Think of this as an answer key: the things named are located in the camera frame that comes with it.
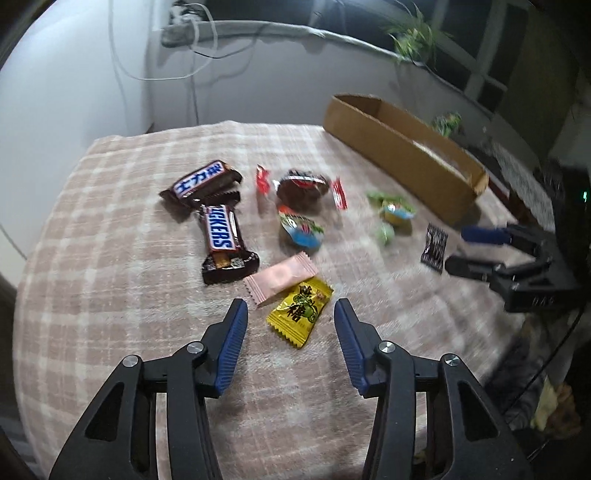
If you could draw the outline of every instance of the yellow candy packet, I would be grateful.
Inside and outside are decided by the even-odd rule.
[[[302,348],[333,289],[317,277],[298,283],[267,317],[267,322]]]

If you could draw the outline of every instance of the black candy wrapper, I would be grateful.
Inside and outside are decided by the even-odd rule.
[[[421,255],[421,263],[441,273],[443,271],[446,245],[447,232],[429,223],[425,238],[425,250]]]

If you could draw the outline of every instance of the pink candy packet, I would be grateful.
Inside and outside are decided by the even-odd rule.
[[[249,275],[244,279],[244,283],[256,304],[260,305],[273,295],[314,277],[317,273],[318,268],[310,257],[300,252],[272,267]]]

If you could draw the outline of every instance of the metal screw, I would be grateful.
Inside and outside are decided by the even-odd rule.
[[[396,345],[388,340],[385,340],[378,345],[378,348],[384,353],[392,353],[396,350]]]
[[[199,352],[203,352],[204,348],[205,347],[203,346],[203,344],[201,342],[191,342],[190,344],[187,345],[187,352],[199,353]]]
[[[137,355],[128,355],[123,359],[124,367],[134,367],[138,364],[139,358]]]
[[[453,353],[448,353],[443,359],[450,367],[455,367],[460,363],[460,358]]]

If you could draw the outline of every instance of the blue gripper pad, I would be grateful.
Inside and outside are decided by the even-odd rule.
[[[466,242],[476,244],[510,245],[511,234],[504,228],[481,228],[465,226],[462,228],[462,238]]]
[[[213,387],[214,397],[222,395],[232,381],[247,325],[246,302],[234,299],[224,320],[207,327],[201,339],[207,347],[207,360],[203,365],[207,374],[199,372],[198,375],[202,384]]]
[[[376,362],[381,338],[374,326],[360,322],[349,300],[340,299],[335,304],[335,329],[353,386],[365,398],[380,395],[386,372]]]

